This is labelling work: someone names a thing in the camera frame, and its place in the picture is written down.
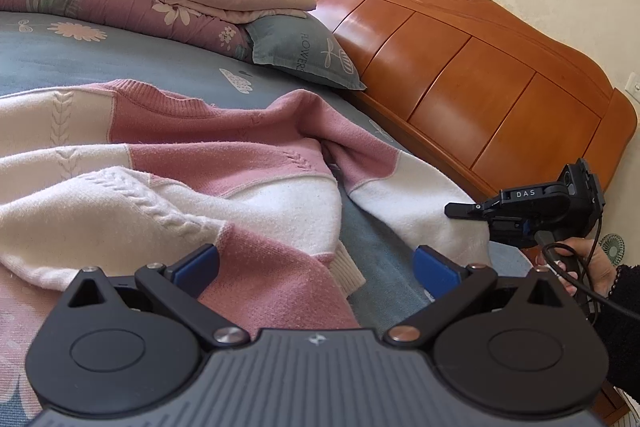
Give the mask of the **black sleeved right forearm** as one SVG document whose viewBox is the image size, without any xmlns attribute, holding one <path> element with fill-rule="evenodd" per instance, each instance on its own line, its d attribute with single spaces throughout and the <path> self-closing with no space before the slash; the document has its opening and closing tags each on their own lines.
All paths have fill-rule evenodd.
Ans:
<svg viewBox="0 0 640 427">
<path fill-rule="evenodd" d="M 606 298 L 610 303 L 639 313 L 638 265 L 616 268 L 616 277 Z M 594 329 L 608 351 L 608 381 L 639 401 L 639 321 L 604 306 Z"/>
</svg>

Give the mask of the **person's right hand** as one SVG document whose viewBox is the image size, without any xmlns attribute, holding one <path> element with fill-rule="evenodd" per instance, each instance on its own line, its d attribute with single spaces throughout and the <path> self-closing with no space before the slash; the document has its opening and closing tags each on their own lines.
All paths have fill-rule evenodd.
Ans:
<svg viewBox="0 0 640 427">
<path fill-rule="evenodd" d="M 594 239 L 578 239 L 572 237 L 563 241 L 565 248 L 558 248 L 562 256 L 571 256 L 570 249 L 584 261 L 589 261 L 588 272 L 591 277 L 593 290 L 603 297 L 608 297 L 616 277 L 617 270 L 605 254 L 601 246 Z"/>
</svg>

